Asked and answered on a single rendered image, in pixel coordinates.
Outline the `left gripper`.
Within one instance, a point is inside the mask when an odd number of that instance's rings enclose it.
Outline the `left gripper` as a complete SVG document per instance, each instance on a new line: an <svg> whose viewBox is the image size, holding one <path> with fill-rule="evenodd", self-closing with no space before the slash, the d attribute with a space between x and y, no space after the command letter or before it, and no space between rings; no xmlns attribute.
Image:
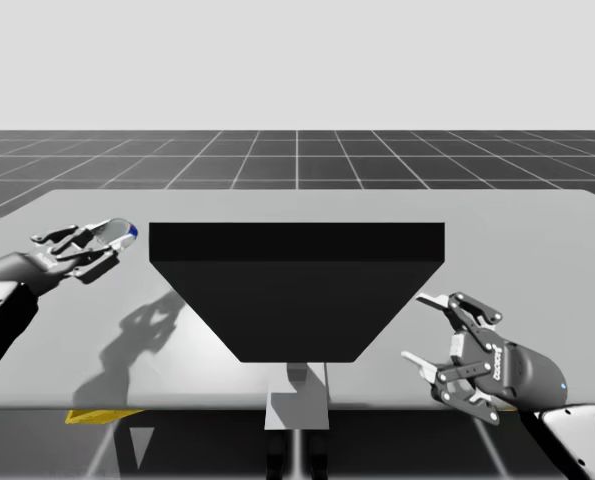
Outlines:
<svg viewBox="0 0 595 480"><path fill-rule="evenodd" d="M33 243L51 245L53 251L66 251L71 247L81 250L60 254L58 259L43 249L9 253L0 257L0 281L23 283L36 296L56 288L68 274L83 284L93 283L119 264L119 250L103 246L94 238L92 228L101 222L72 224L32 235Z"/></svg>

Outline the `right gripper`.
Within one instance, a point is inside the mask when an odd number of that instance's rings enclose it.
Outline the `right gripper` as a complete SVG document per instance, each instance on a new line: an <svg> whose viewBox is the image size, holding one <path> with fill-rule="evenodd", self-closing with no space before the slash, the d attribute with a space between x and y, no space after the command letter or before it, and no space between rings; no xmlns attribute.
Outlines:
<svg viewBox="0 0 595 480"><path fill-rule="evenodd" d="M561 369L545 355L498 335L495 328L502 320L498 310L462 292L420 293L416 300L441 311L456 332L449 351L454 365L437 365L401 352L418 367L434 400L494 426L500 419L491 397L522 411L566 404L568 387Z"/></svg>

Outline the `white red and blue can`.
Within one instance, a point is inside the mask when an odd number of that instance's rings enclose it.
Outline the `white red and blue can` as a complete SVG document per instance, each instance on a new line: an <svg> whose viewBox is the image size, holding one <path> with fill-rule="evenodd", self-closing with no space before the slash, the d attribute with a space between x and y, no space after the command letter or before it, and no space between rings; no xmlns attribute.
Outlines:
<svg viewBox="0 0 595 480"><path fill-rule="evenodd" d="M128 248L138 237L135 225L123 218L105 220L92 228L95 240L117 253Z"/></svg>

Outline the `black screen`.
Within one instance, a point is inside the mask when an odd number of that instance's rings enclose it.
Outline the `black screen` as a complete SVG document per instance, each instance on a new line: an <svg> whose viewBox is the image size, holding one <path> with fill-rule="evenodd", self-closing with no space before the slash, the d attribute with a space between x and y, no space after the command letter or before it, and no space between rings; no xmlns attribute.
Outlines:
<svg viewBox="0 0 595 480"><path fill-rule="evenodd" d="M153 222L149 259L246 363L355 361L445 260L434 222Z"/></svg>

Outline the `grey stand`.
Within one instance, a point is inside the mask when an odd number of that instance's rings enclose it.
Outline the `grey stand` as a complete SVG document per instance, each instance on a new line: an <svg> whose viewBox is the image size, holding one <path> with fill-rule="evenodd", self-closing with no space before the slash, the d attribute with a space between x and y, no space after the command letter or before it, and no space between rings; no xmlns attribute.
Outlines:
<svg viewBox="0 0 595 480"><path fill-rule="evenodd" d="M328 405L325 363L280 363L271 370L265 429L328 430Z"/></svg>

